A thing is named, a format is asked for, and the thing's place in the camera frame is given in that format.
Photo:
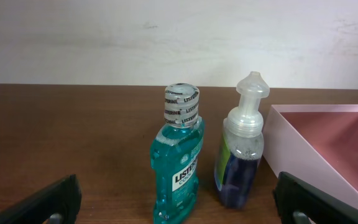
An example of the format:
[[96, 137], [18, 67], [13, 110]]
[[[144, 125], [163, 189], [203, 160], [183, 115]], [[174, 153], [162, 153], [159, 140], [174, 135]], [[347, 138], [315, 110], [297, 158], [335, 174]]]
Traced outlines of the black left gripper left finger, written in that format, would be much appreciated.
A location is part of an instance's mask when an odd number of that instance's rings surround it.
[[74, 223], [81, 199], [76, 175], [68, 175], [1, 211], [0, 224]]

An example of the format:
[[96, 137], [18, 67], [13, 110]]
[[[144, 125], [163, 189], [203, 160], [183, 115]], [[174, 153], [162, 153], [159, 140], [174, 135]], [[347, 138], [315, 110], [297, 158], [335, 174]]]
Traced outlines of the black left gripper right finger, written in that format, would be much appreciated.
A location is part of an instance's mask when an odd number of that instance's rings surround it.
[[279, 173], [273, 197], [282, 223], [358, 223], [358, 209], [288, 172]]

